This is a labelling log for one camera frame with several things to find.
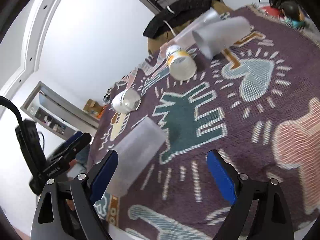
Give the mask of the tall frosted plastic cup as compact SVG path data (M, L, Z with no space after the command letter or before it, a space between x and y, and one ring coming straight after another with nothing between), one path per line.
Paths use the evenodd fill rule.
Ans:
M141 121L115 147L118 166L106 192L116 197L127 194L130 186L164 144L165 139L165 132L152 119L147 117Z

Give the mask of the white ribbed plastic cup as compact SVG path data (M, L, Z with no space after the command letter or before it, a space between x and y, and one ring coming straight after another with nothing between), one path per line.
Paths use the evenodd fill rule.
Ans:
M120 114L136 111L141 103L141 97L134 89L126 89L116 95L111 102L114 111Z

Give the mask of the white orange-print paper cup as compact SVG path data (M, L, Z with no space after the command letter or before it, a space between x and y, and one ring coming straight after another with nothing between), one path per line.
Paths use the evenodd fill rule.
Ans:
M170 75L178 81L187 81L197 72L194 59L180 46L174 44L166 50Z

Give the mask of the long frosted plastic cup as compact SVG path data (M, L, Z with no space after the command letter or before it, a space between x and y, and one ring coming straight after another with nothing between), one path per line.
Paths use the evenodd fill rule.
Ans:
M184 28L179 34L177 34L173 39L174 44L182 48L191 47L193 44L195 44L195 40L192 34L193 31L219 21L220 15L218 14L218 12L215 9L210 8L198 18L196 18L193 22L191 22L191 24Z

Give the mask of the short frosted plastic cup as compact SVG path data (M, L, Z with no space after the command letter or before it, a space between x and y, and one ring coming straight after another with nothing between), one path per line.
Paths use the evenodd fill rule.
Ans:
M210 23L192 31L193 39L200 52L209 60L250 34L249 21L242 17L231 17Z

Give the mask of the cardboard box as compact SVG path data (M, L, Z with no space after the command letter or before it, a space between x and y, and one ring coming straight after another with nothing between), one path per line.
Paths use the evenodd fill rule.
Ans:
M103 107L97 101L89 99L83 107L83 110L87 114L97 117L103 110Z

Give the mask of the purple patterned woven blanket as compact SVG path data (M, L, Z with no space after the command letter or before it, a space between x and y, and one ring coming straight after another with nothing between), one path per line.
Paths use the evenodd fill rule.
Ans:
M112 89L135 88L142 102L104 112L90 164L145 118L166 140L127 194L95 203L108 224L144 239L212 239L231 208L206 164L212 149L254 180L278 180L294 230L318 217L319 42L252 7L233 15L252 32L211 60L188 48L198 66L191 79L174 80L154 53Z

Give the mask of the black round doll head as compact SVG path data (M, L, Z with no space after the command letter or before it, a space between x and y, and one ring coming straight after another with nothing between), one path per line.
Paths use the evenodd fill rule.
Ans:
M293 19L294 21L303 21L304 14L296 2L286 1L281 4L281 10L284 15Z

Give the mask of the grey interior doorway frame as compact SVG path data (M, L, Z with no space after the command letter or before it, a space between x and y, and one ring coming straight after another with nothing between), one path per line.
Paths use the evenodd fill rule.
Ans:
M21 107L30 118L63 140L75 132L95 136L99 120L88 115L41 81Z

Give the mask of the black garment with drawstring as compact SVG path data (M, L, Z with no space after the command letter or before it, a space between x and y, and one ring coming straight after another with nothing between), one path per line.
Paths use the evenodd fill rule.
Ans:
M155 39L169 31L169 26L177 27L199 17L212 7L212 2L221 0L178 0L160 11L149 22L143 36Z

